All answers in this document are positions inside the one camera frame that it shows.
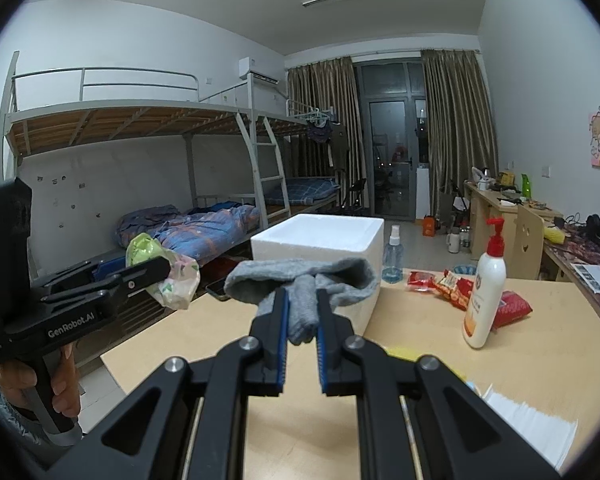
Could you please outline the person's left hand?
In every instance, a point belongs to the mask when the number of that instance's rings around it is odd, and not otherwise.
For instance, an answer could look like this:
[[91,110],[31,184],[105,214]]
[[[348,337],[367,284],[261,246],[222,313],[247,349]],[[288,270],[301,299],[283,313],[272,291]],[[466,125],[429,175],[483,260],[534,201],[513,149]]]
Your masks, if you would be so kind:
[[[0,365],[0,388],[7,401],[17,408],[30,408],[24,392],[38,382],[34,370],[19,362]],[[73,356],[73,344],[61,349],[61,360],[50,380],[53,408],[56,413],[76,418],[81,411],[78,371]]]

